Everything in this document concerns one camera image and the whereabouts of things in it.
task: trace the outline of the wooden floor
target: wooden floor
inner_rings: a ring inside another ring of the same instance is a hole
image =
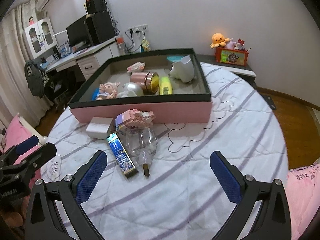
[[[305,105],[279,96],[270,95],[277,110],[274,111],[287,144],[289,168],[309,166],[320,157],[320,136],[315,121]],[[36,130],[48,136],[62,111],[47,111]]]
[[[62,109],[56,112],[55,107],[51,107],[45,113],[45,116],[41,118],[40,124],[36,127],[37,132],[40,133],[42,136],[48,136],[54,124],[56,123],[56,121],[62,113]]]

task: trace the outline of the orange plush toy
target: orange plush toy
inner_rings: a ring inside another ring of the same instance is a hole
[[[212,36],[212,44],[210,45],[210,49],[219,46],[224,47],[228,41],[230,41],[229,38],[225,38],[221,33],[216,33]]]

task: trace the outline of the gold lid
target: gold lid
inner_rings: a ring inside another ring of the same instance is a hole
[[[156,93],[159,89],[159,75],[157,72],[149,72],[146,79],[146,88],[152,93]]]

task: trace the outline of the yellow bottle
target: yellow bottle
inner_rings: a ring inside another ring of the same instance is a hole
[[[172,86],[168,77],[162,77],[160,81],[160,95],[172,95]]]

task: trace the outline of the barcode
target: barcode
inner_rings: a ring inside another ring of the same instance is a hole
[[[164,95],[168,95],[169,94],[169,88],[168,87],[163,88],[162,92],[163,92]]]

